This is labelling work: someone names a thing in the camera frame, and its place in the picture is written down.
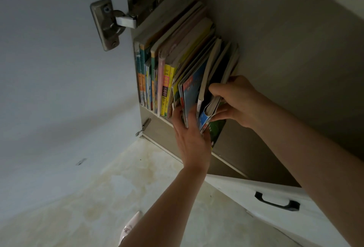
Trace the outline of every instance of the black handle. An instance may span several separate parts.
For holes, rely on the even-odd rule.
[[[268,205],[271,205],[273,207],[277,207],[277,208],[280,208],[280,209],[285,209],[287,211],[298,212],[300,210],[300,203],[298,203],[296,201],[293,201],[293,200],[289,200],[289,203],[288,203],[287,206],[280,206],[280,205],[277,205],[277,204],[274,204],[274,203],[264,201],[263,200],[263,194],[260,193],[260,192],[255,193],[255,198],[258,199],[259,201],[263,202],[263,203],[266,203]]]

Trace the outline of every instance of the drawer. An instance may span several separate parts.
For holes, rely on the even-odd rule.
[[[323,247],[350,246],[302,188],[215,175],[208,175],[206,181],[272,226]],[[299,204],[298,211],[274,206],[287,206],[290,200]]]

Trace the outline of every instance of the forearm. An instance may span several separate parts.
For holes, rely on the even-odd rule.
[[[182,169],[120,246],[179,246],[205,176],[200,171]]]
[[[252,109],[251,128],[346,240],[362,246],[364,163],[270,101]]]

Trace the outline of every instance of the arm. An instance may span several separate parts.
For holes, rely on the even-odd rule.
[[[225,98],[213,120],[232,118],[252,128],[353,247],[363,246],[364,163],[268,98],[242,76],[213,84]]]
[[[207,131],[201,136],[197,127],[196,108],[189,114],[188,129],[180,118],[181,108],[173,112],[172,122],[184,168],[125,237],[120,247],[180,245],[211,160],[210,134]]]

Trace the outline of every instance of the row of books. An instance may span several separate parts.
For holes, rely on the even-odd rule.
[[[208,86],[226,83],[239,59],[238,47],[215,30],[202,2],[182,0],[134,39],[142,106],[170,118],[181,105],[188,127],[188,112],[197,103],[200,131],[209,126],[221,98],[213,97]],[[211,124],[211,136],[218,137],[224,124]]]

